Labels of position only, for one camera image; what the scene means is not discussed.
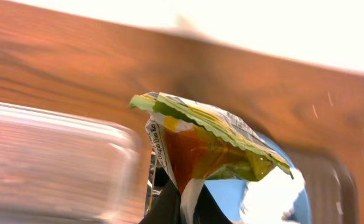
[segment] torn plastic wrapper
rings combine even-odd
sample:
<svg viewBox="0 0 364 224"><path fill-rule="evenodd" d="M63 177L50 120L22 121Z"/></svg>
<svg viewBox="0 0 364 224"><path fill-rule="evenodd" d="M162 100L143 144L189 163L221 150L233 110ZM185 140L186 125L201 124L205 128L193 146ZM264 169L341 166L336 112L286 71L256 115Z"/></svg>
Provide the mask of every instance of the torn plastic wrapper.
<svg viewBox="0 0 364 224"><path fill-rule="evenodd" d="M158 161L182 194L182 221L192 223L205 179L261 180L274 165L291 174L241 118L165 93L134 96L130 107L151 115L147 134Z"/></svg>

